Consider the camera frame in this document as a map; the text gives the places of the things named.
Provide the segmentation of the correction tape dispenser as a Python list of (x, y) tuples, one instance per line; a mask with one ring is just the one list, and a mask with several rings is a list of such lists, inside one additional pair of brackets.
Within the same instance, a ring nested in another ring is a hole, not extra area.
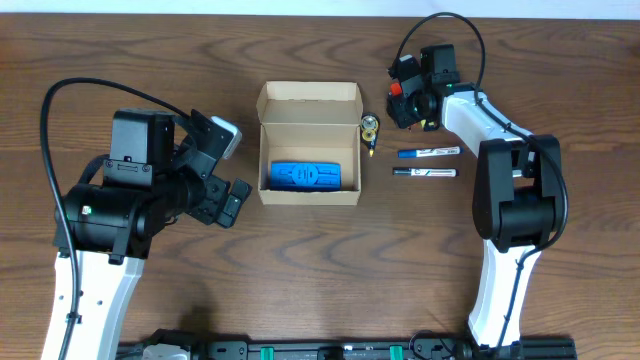
[(367, 147), (368, 154), (372, 157), (375, 153), (378, 133), (380, 130), (379, 117), (371, 112), (364, 113), (361, 117), (360, 130), (361, 143)]

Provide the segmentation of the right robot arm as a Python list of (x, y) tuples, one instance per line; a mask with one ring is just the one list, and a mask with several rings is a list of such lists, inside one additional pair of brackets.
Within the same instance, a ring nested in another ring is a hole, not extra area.
[(568, 210), (558, 140), (508, 120), (476, 83), (464, 83), (452, 45), (394, 60), (387, 112), (400, 128), (445, 128), (476, 156), (474, 226), (483, 241), (467, 329), (475, 356), (523, 357), (520, 315), (535, 263)]

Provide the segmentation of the orange highlighter pen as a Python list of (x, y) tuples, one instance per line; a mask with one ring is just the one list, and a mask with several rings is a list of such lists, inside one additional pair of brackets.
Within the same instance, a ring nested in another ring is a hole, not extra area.
[(401, 96), (403, 94), (402, 87), (399, 83), (392, 83), (390, 86), (391, 96)]

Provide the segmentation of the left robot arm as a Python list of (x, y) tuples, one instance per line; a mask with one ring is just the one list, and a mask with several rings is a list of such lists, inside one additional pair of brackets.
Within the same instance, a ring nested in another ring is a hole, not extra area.
[(120, 109), (110, 152), (95, 158), (55, 213), (55, 298), (42, 356), (113, 359), (153, 237), (186, 214), (234, 225), (251, 186), (213, 171), (242, 137), (198, 111)]

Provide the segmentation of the brown cardboard box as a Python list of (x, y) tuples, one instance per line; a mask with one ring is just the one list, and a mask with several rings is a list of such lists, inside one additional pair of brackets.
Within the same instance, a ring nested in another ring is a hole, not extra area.
[[(259, 94), (258, 193), (265, 205), (355, 205), (361, 194), (360, 123), (363, 103), (355, 82), (268, 81)], [(278, 190), (278, 162), (340, 166), (336, 191)]]

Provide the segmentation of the blue whiteboard marker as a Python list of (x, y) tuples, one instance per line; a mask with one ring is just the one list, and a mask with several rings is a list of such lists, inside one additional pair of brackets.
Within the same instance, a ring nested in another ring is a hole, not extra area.
[(397, 156), (401, 159), (412, 159), (412, 158), (460, 155), (462, 152), (463, 150), (460, 146), (453, 146), (453, 147), (399, 150), (397, 152)]

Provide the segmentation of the blue plastic stapler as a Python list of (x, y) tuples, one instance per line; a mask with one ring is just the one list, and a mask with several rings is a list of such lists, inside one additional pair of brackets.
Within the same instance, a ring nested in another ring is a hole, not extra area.
[(289, 192), (333, 192), (341, 188), (341, 167), (323, 162), (273, 162), (269, 185)]

